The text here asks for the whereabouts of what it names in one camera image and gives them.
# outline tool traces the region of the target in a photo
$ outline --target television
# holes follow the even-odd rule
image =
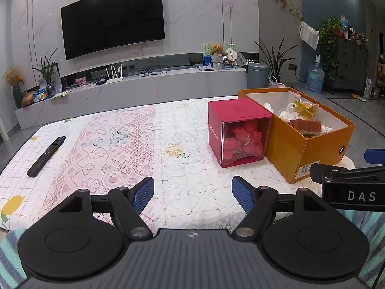
[[[165,38],[162,0],[80,0],[61,11],[67,60]]]

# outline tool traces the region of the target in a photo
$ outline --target gray ribbed panel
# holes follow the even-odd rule
[[[338,284],[302,283],[272,268],[253,243],[225,230],[160,230],[135,242],[112,269],[74,284],[36,279],[20,289],[365,289],[357,279]]]

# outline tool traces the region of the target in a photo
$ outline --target tablecloth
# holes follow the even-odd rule
[[[288,184],[266,158],[219,166],[207,139],[207,103],[234,98],[132,107],[42,127],[0,176],[1,226],[28,228],[77,189],[106,194],[118,186],[131,188],[147,176],[155,180],[155,193],[141,217],[153,233],[159,227],[235,228],[245,216],[231,192],[236,175],[280,193],[304,186],[320,194],[321,186],[310,178]],[[59,136],[67,137],[64,144],[38,177],[29,178],[29,167]],[[346,157],[341,164],[354,168]],[[109,215],[95,216],[110,222]]]

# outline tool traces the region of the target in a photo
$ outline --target lemon print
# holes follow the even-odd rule
[[[3,225],[5,227],[5,223],[7,223],[9,221],[8,217],[7,216],[10,216],[12,215],[14,212],[16,212],[16,210],[20,207],[20,205],[22,204],[24,200],[24,197],[21,196],[21,195],[17,195],[17,196],[13,196],[12,198],[10,198],[6,203],[5,205],[3,206],[3,208],[1,209],[0,211],[0,214],[1,214],[1,225]]]

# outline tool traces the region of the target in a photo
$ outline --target red storage box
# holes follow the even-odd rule
[[[209,102],[209,145],[222,167],[264,157],[272,114],[251,99]]]

